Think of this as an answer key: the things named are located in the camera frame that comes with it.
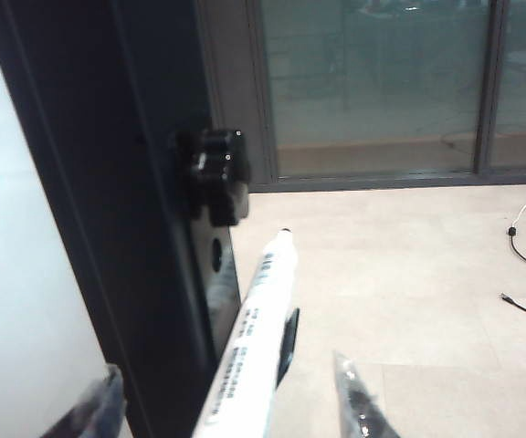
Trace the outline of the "right gripper left finger taped clear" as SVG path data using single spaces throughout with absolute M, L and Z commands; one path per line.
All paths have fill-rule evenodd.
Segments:
M 117 365 L 108 364 L 107 372 L 42 437 L 118 437 L 125 417 L 124 381 Z

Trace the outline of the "right gripper right finger taped clear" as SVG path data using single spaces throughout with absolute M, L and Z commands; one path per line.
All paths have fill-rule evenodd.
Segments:
M 332 356 L 341 437 L 399 437 L 374 402 L 353 361 L 339 351 Z

